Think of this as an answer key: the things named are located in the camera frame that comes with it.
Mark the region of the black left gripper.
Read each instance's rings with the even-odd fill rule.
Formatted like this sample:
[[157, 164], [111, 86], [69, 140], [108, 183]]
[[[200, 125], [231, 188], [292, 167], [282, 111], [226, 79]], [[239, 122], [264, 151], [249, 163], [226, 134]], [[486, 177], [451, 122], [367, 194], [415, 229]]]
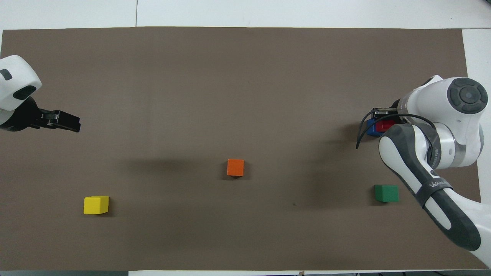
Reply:
[[22, 131], [28, 127], [32, 127], [37, 129], [63, 129], [75, 133], [80, 132], [80, 118], [61, 110], [53, 110], [51, 112], [54, 116], [51, 119], [53, 123], [51, 126], [48, 126], [47, 120], [43, 119], [43, 115], [47, 115], [49, 112], [49, 110], [38, 108], [35, 99], [28, 97], [13, 111], [9, 119], [0, 125], [0, 128], [6, 131]]

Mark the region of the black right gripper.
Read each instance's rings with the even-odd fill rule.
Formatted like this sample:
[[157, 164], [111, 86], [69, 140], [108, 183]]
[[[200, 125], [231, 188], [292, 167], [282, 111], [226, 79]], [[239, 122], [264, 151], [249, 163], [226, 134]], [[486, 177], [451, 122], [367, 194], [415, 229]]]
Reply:
[[398, 114], [397, 108], [374, 108], [374, 120], [379, 120], [388, 115]]

